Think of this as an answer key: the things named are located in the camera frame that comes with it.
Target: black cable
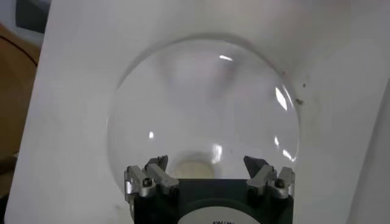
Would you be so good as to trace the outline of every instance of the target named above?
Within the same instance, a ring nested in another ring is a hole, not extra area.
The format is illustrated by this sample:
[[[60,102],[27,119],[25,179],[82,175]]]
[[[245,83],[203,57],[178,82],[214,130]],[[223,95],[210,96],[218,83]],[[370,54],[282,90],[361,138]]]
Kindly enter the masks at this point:
[[[38,66],[38,63],[34,60],[34,58],[32,58],[29,53],[27,53],[23,48],[19,47],[18,45],[16,45],[14,42],[10,41],[8,38],[0,35],[0,38],[5,40],[6,42],[10,43],[11,45],[13,45],[14,47],[16,47],[17,49],[19,49],[21,52],[23,52],[31,61],[32,63],[34,63],[35,67]]]

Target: white surface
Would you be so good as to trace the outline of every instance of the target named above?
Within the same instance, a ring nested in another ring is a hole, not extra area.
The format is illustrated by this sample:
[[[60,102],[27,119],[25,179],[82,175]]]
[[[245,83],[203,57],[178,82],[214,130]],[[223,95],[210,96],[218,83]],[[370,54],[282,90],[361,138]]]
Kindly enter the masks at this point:
[[[282,78],[253,52],[221,40],[183,40],[126,75],[107,132],[119,187],[129,164],[143,167],[162,155],[176,178],[249,179],[245,156],[263,158],[278,172],[295,167],[296,108]]]
[[[117,81],[152,43],[199,32],[242,37],[285,72],[304,101],[296,223],[345,223],[390,61],[390,5],[350,4],[53,1],[6,224],[128,223],[107,162]]]
[[[192,211],[184,215],[178,224],[198,224],[198,223],[246,223],[260,224],[251,216],[239,210],[227,207],[206,207]]]
[[[390,82],[361,171],[348,224],[384,223],[389,219]]]
[[[43,42],[43,34],[26,30],[16,26],[15,21],[15,6],[16,0],[1,0],[0,1],[0,23],[9,31],[17,34],[20,38],[27,40],[37,46],[41,46]]]

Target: black device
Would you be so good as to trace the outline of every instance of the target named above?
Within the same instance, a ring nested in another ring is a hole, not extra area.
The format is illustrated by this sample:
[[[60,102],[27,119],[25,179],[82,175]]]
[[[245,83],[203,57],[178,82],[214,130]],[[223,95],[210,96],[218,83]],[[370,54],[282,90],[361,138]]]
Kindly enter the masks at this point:
[[[129,166],[125,198],[135,224],[292,224],[295,174],[263,159],[244,162],[251,179],[176,179],[165,173],[168,157],[152,158],[141,170]]]

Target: wooden surface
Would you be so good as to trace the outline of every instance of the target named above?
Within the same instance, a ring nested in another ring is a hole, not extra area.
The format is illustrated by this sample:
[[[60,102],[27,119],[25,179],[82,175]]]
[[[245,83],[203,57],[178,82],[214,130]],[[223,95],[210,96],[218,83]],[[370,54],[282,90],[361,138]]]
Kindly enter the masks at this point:
[[[0,36],[24,49],[35,62],[40,49],[0,25]],[[19,151],[36,65],[20,49],[0,38],[0,160]]]

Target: dark speck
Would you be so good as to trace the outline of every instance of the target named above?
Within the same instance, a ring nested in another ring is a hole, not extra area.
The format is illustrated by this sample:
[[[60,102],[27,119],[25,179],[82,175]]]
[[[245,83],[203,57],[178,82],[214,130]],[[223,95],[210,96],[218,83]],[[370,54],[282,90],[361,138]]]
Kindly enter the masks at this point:
[[[301,99],[295,99],[298,105],[302,106],[303,105],[303,100]]]

